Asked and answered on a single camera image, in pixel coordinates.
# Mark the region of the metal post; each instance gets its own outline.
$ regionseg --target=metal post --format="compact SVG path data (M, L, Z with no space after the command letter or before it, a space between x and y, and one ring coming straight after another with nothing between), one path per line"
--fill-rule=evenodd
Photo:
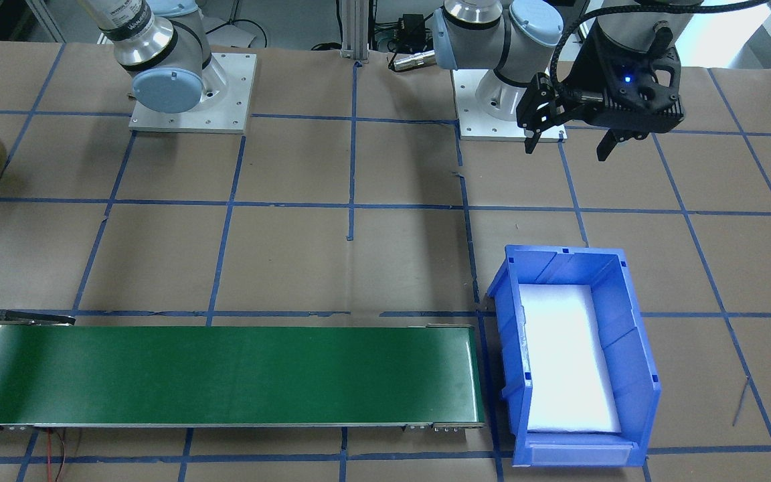
M28 8L31 9L31 12L34 13L34 18L37 19L37 23L40 24L40 27L43 28L53 40L59 44L63 44L66 41L64 40L64 34L62 33L61 28L58 27L56 20L52 18L52 13L46 8L46 2L44 2L44 0L25 0L25 4L27 4Z
M343 43L341 57L367 62L367 14L371 0L340 0Z

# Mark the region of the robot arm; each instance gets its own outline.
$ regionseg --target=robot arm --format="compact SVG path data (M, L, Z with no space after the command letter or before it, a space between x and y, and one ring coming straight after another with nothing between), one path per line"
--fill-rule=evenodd
M519 102L517 122L529 135L525 152L533 152L542 131L573 119L608 128L597 146L600 161L618 143L675 128L685 111L674 41L691 16L747 9L766 1L701 7L701 0L606 0L603 8L569 25L555 47L549 76L538 70ZM595 17L569 76L559 82L558 55L567 37Z
M220 89L195 0L77 0L115 45L141 104L186 112Z

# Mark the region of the red wire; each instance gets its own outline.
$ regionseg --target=red wire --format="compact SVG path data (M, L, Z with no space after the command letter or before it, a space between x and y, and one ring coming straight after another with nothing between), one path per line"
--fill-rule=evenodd
M46 430L46 480L52 482L52 439L50 430Z

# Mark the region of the white foam insert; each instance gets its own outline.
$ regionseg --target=white foam insert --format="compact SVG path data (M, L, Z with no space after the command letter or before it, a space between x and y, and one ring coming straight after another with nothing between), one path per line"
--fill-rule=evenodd
M519 285L533 390L531 431L620 432L591 289Z

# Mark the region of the black cable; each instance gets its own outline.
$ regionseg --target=black cable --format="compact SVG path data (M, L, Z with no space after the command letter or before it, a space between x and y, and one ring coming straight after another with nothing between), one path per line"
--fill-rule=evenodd
M260 30L260 33L263 33L263 36L264 36L264 48L266 49L266 46L269 45L269 42L266 39L266 31L264 30L264 28L260 27L260 24L258 22L251 21L251 19L246 19L246 18L233 19L232 21L230 21L230 24L233 25L233 24L235 24L236 22L239 22L239 21L244 21L246 23L251 23L252 25L254 25L254 27L257 27L258 30Z
M323 42L311 47L313 51L337 51L341 49L341 44L337 42Z
M58 442L61 443L62 446L62 460L61 463L58 464L58 473L56 473L55 482L58 482L58 479L62 476L62 470L64 470L64 461L67 461L67 444L64 442L64 435L58 433L58 430L53 430L52 433L56 434L58 437Z
M341 43L343 43L343 22L341 21L341 0L335 0L335 16L337 18L337 31L341 36Z
M746 0L746 2L728 3L726 5L716 5L713 7L702 7L698 5L627 5L592 10L575 19L575 21L561 33L561 40L559 40L558 44L555 46L555 51L551 55L551 60L549 61L549 78L551 80L551 85L553 85L556 92L563 94L564 86L562 86L558 80L558 59L561 56L561 51L564 49L564 46L567 45L567 39L570 38L573 31L589 19L603 15L614 15L615 13L672 13L673 15L680 15L680 13L725 13L749 9L767 2L769 2L769 0Z
M424 18L424 19L423 19L423 20L422 20L420 23L417 23L417 24L415 25L415 27L413 27L413 28L412 28L410 31L408 31L408 32L407 32L406 36L407 36L407 37L412 37L412 34L413 34L413 33L415 33L415 32L416 32L416 30L418 30L418 28L419 28L419 26L420 26L420 25L424 25L426 22L428 22L428 20L429 20L429 19L430 19L432 16L434 16L434 12L430 12L430 15L426 16L426 17L425 17L425 18ZM394 59L395 59L395 58L397 58L397 56L398 56L398 51L400 50L400 47L402 47L402 46L404 46L404 45L406 45L406 39L402 39L402 40L400 41L400 43L398 43L397 45L395 45L395 48L394 48L394 55L392 55L392 58L391 58L391 60L389 60L389 61L388 61L388 68L389 68L389 70L394 70Z
M266 48L266 46L267 46L266 31L264 31L263 27L260 27L260 24L258 22L251 21L251 19L246 19L246 18L233 19L232 21L224 22L223 24L219 25L218 27L214 27L214 28L211 28L210 30L205 31L204 34L205 35L211 34L214 31L217 31L217 30L219 30L222 27L227 27L228 25L233 25L233 24L235 24L236 22L239 22L239 21L245 21L245 22L248 22L248 23L251 23L252 25L254 25L254 27L257 27L258 30L260 30L260 33L263 34L263 36L264 36L264 48Z

